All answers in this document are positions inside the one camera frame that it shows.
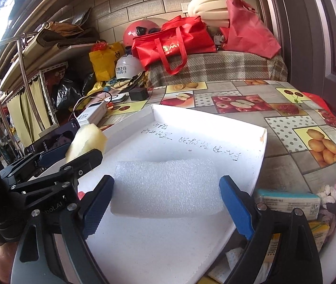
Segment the white cardboard tray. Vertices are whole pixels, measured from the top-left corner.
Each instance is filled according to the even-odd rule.
[[[79,191],[114,175],[117,161],[211,158],[252,193],[265,152],[265,128],[205,112],[153,104],[104,131],[101,165],[79,179]],[[65,160],[43,173],[57,172]],[[235,225],[227,210],[211,216],[139,219],[108,208],[87,244],[110,284],[194,284],[226,245]]]

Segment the red bag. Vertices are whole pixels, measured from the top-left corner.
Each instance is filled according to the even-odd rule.
[[[131,51],[146,70],[148,65],[161,60],[167,73],[176,75],[186,65],[187,54],[215,52],[216,49],[200,16],[177,16],[163,24],[160,32],[135,37]],[[178,54],[182,63],[171,70],[167,56]]]
[[[280,44],[267,26],[243,0],[227,0],[230,27],[221,27],[225,38],[222,48],[257,54],[264,58],[274,57],[281,49]]]

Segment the table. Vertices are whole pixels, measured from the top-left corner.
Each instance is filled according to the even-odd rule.
[[[312,137],[308,135],[309,129],[315,130],[315,134],[324,135],[336,145],[336,121],[287,82],[200,82],[196,88],[185,84],[157,87],[149,95],[146,101],[127,98],[116,104],[98,126],[106,129],[143,107],[159,103],[219,114],[267,129],[268,142],[257,188],[317,193],[322,185],[336,182],[336,154],[328,153],[327,161],[323,161],[323,157],[319,158],[322,152],[316,152],[315,141],[310,142]]]

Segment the plaid blanket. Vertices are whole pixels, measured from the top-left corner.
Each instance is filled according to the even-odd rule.
[[[171,69],[181,64],[180,56],[168,58]],[[233,51],[189,54],[188,63],[177,75],[169,75],[161,62],[150,66],[148,79],[153,87],[190,82],[221,80],[276,80],[286,81],[288,70],[280,55],[271,60]]]

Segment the polka dot pattern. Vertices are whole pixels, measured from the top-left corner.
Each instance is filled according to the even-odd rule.
[[[268,125],[276,133],[288,152],[305,151],[307,147],[303,144],[293,128],[305,128],[317,126],[314,120],[308,116],[286,116],[270,117],[265,119]]]
[[[201,93],[194,95],[194,103],[196,107],[214,106],[212,97],[214,96],[241,96],[238,91],[231,92],[214,92],[214,93]]]

